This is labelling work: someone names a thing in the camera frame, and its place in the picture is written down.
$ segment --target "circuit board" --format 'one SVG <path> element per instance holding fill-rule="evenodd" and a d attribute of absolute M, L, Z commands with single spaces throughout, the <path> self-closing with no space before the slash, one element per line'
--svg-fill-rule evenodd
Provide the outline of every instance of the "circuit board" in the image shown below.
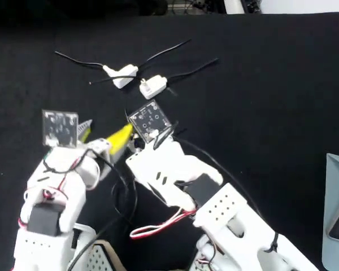
<path fill-rule="evenodd" d="M 72 148 L 77 146 L 77 113 L 43 110 L 42 118 L 44 145 Z"/>
<path fill-rule="evenodd" d="M 151 142 L 158 134 L 163 133 L 171 126 L 170 121 L 155 100 L 151 100 L 128 118 L 146 143 Z"/>

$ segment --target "black tabletop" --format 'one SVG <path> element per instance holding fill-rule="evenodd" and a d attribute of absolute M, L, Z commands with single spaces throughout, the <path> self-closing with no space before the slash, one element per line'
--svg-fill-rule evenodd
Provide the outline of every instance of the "black tabletop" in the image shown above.
<path fill-rule="evenodd" d="M 125 124 L 125 107 L 135 110 L 146 102 L 137 82 L 124 90 L 110 82 L 90 86 L 105 77 L 103 71 L 75 65 L 54 50 L 119 69 L 188 38 L 191 43 L 153 61 L 141 76 L 170 76 L 220 58 L 173 83 L 178 97 L 164 91 L 156 100 L 185 130 L 179 137 L 217 158 L 266 221 L 322 268 L 325 154 L 339 154 L 339 14 L 168 16 L 0 28 L 0 271 L 12 267 L 23 191 L 46 151 L 41 110 L 94 119 L 95 139 Z M 98 230 L 118 217 L 110 197 L 116 181 L 111 174 L 88 193 L 80 222 Z M 175 211 L 142 186 L 138 198 L 133 226 L 159 223 Z M 115 224 L 106 238 L 129 270 L 183 268 L 201 235 L 186 220 L 130 241 L 124 226 L 125 221 Z"/>

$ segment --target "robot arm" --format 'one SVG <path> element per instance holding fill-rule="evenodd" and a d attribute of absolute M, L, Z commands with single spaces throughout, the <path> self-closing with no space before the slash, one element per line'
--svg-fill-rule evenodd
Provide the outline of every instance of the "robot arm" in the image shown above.
<path fill-rule="evenodd" d="M 172 137 L 156 150 L 153 141 L 146 144 L 126 163 L 136 181 L 166 205 L 195 212 L 193 225 L 205 235 L 197 242 L 191 271 L 318 270 L 288 239 L 275 233 L 231 184 L 220 187 L 223 178 L 215 168 L 185 155 Z"/>
<path fill-rule="evenodd" d="M 111 146 L 108 140 L 97 139 L 88 144 L 79 142 L 76 148 L 54 147 L 44 158 L 45 163 L 40 162 L 24 193 L 14 271 L 65 271 L 76 251 L 95 236 L 93 229 L 75 222 L 86 190 L 95 188 L 110 172 L 108 166 L 100 170 L 96 156 L 88 150 L 115 161 Z M 77 250 L 72 249 L 74 228 L 81 232 Z M 85 270 L 88 254 L 82 255 L 75 271 Z"/>

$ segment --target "white connector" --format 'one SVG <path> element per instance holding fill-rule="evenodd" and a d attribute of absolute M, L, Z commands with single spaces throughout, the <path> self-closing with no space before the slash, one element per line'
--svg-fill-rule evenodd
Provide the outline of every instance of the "white connector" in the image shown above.
<path fill-rule="evenodd" d="M 147 99 L 151 99 L 157 94 L 161 93 L 167 87 L 167 78 L 161 75 L 156 75 L 147 81 L 142 80 L 140 85 L 140 92 Z"/>
<path fill-rule="evenodd" d="M 115 77 L 115 76 L 137 76 L 138 67 L 134 66 L 132 64 L 129 64 L 119 71 L 115 71 L 114 69 L 111 69 L 107 65 L 103 66 L 103 70 L 109 75 L 109 77 Z M 113 84 L 121 89 L 125 85 L 129 84 L 133 78 L 117 78 L 113 80 Z"/>

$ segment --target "gray box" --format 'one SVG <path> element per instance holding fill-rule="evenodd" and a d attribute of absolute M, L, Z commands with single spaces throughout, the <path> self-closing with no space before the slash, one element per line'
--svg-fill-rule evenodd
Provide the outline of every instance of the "gray box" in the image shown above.
<path fill-rule="evenodd" d="M 327 154 L 322 262 L 328 271 L 339 271 L 339 240 L 329 231 L 339 216 L 339 156 Z"/>

